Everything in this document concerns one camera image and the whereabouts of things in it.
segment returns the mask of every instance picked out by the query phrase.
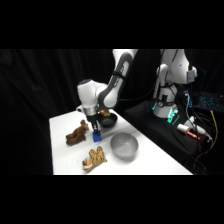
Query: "wooden figurine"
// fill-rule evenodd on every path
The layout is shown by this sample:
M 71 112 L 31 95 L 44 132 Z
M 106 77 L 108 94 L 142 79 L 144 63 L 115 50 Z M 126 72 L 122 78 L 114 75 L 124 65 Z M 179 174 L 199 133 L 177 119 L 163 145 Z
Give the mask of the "wooden figurine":
M 107 162 L 104 156 L 103 149 L 99 146 L 97 148 L 97 152 L 95 152 L 93 149 L 89 152 L 90 159 L 85 159 L 82 162 L 83 170 L 89 172 L 94 167 L 100 165 L 103 162 Z
M 72 134 L 66 136 L 67 144 L 74 145 L 82 141 L 85 141 L 86 140 L 85 134 L 88 130 L 89 130 L 88 124 L 86 124 L 86 122 L 82 120 L 81 126 L 75 129 L 75 131 Z

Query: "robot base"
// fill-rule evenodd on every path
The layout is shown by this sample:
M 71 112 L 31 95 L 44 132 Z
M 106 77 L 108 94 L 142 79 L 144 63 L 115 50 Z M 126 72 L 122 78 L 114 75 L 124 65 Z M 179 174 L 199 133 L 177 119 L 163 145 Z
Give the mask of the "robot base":
M 156 105 L 153 114 L 159 118 L 168 118 L 170 110 L 174 107 L 175 105 L 161 108 Z

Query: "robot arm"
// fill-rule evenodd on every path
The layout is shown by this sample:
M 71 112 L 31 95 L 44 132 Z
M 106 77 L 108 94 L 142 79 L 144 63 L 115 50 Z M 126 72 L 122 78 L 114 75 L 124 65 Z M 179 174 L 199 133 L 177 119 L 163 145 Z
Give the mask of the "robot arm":
M 116 107 L 137 51 L 138 49 L 113 50 L 116 64 L 108 85 L 90 79 L 78 84 L 78 94 L 83 112 L 87 120 L 92 123 L 95 132 L 98 131 L 98 109 L 108 110 Z

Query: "green light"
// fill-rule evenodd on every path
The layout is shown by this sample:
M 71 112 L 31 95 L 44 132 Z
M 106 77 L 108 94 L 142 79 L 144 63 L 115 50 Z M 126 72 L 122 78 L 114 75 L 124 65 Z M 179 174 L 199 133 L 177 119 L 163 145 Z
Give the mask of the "green light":
M 156 108 L 156 105 L 157 105 L 157 102 L 155 103 L 155 105 L 154 105 L 154 107 L 152 108 L 152 110 L 155 110 L 155 108 Z

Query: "blue object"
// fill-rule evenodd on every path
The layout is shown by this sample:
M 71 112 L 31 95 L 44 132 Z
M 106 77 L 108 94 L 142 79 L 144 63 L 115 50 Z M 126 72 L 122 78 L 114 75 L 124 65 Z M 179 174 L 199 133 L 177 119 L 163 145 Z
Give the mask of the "blue object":
M 100 131 L 98 131 L 97 133 L 93 132 L 93 141 L 94 142 L 101 142 L 102 141 Z

